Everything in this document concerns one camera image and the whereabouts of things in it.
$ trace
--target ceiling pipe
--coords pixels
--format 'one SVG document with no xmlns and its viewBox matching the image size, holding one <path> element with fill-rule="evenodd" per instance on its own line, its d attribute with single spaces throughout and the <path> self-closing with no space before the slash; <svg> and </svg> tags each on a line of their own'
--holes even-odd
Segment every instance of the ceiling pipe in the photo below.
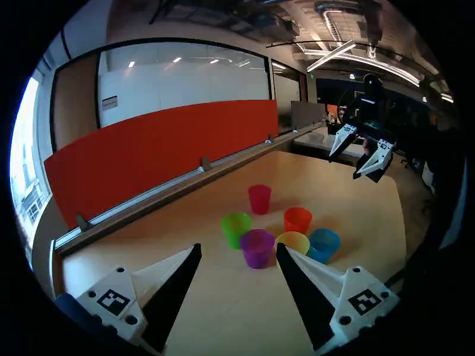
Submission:
<svg viewBox="0 0 475 356">
<path fill-rule="evenodd" d="M 318 1 L 315 3 L 315 11 L 322 18 L 331 37 L 338 43 L 338 46 L 343 44 L 343 39 L 341 38 L 336 23 L 331 18 L 331 13 L 345 12 L 348 14 L 363 15 L 363 8 L 358 3 L 347 1 Z"/>
</svg>

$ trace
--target red divider panel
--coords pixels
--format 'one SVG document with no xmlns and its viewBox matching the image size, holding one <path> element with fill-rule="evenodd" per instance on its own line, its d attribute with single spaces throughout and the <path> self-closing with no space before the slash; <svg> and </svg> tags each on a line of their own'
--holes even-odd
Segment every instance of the red divider panel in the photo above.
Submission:
<svg viewBox="0 0 475 356">
<path fill-rule="evenodd" d="M 209 161 L 277 136 L 275 100 L 196 104 L 149 113 L 95 131 L 45 161 L 69 228 Z"/>
</svg>

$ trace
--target ceiling light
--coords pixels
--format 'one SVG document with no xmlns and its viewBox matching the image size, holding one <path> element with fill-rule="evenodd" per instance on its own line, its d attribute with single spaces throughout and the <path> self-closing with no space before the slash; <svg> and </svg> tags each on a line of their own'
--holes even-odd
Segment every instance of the ceiling light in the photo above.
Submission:
<svg viewBox="0 0 475 356">
<path fill-rule="evenodd" d="M 306 55 L 325 56 L 325 55 L 329 54 L 330 52 L 327 51 L 327 50 L 320 50 L 320 49 L 306 49 L 304 53 Z M 355 62 L 360 62 L 360 63 L 364 63 L 364 64 L 367 64 L 367 65 L 375 66 L 379 69 L 383 69 L 385 71 L 393 73 L 394 75 L 397 75 L 397 76 L 401 77 L 402 79 L 407 80 L 408 82 L 410 82 L 411 84 L 413 84 L 417 87 L 419 86 L 419 80 L 414 75 L 412 75 L 412 74 L 410 74 L 410 73 L 408 73 L 408 72 L 406 72 L 406 71 L 404 71 L 400 68 L 389 65 L 387 63 L 383 63 L 383 62 L 377 61 L 375 59 L 369 59 L 369 58 L 359 57 L 359 56 L 355 56 L 355 55 L 349 55 L 348 53 L 342 53 L 342 54 L 338 55 L 337 58 L 345 59 L 347 61 L 355 61 Z"/>
<path fill-rule="evenodd" d="M 277 67 L 277 68 L 280 68 L 280 69 L 285 69 L 285 68 L 286 68 L 286 67 L 284 67 L 283 65 L 277 64 L 277 63 L 275 63 L 275 62 L 272 62 L 272 65 L 273 65 L 274 67 Z"/>
<path fill-rule="evenodd" d="M 448 101 L 449 103 L 453 103 L 454 102 L 454 99 L 452 99 L 452 97 L 450 96 L 441 96 L 442 99 Z"/>
<path fill-rule="evenodd" d="M 320 58 L 318 61 L 316 61 L 314 64 L 312 64 L 311 66 L 309 66 L 307 68 L 307 72 L 311 72 L 313 71 L 315 68 L 321 66 L 322 64 L 325 64 L 327 63 L 329 60 L 335 58 L 336 56 L 342 54 L 343 52 L 346 52 L 350 49 L 352 49 L 353 47 L 356 47 L 356 44 L 354 43 L 353 40 L 349 40 L 347 43 L 345 43 L 344 45 L 336 48 L 335 50 L 331 51 L 329 54 L 323 56 L 322 58 Z"/>
</svg>

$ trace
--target window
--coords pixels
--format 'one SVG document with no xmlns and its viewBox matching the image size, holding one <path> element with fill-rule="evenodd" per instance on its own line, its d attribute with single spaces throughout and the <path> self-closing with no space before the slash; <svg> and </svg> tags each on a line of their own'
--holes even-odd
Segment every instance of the window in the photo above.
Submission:
<svg viewBox="0 0 475 356">
<path fill-rule="evenodd" d="M 33 245 L 37 220 L 47 196 L 42 193 L 33 164 L 33 116 L 38 86 L 38 81 L 30 78 L 18 110 L 10 149 L 10 189 L 29 247 Z"/>
<path fill-rule="evenodd" d="M 291 102 L 307 101 L 305 76 L 276 61 L 272 61 L 274 91 L 277 100 L 279 135 L 292 129 Z"/>
<path fill-rule="evenodd" d="M 262 57 L 208 44 L 111 49 L 99 62 L 100 124 L 192 104 L 268 100 L 268 70 Z"/>
</svg>

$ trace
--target sign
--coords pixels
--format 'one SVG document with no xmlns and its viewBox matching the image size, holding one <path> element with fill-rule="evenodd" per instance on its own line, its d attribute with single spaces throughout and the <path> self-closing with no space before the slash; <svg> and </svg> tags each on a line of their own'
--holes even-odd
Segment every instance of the sign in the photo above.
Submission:
<svg viewBox="0 0 475 356">
<path fill-rule="evenodd" d="M 117 106 L 117 96 L 113 96 L 107 99 L 102 100 L 102 111 L 107 109 L 112 109 Z"/>
</svg>

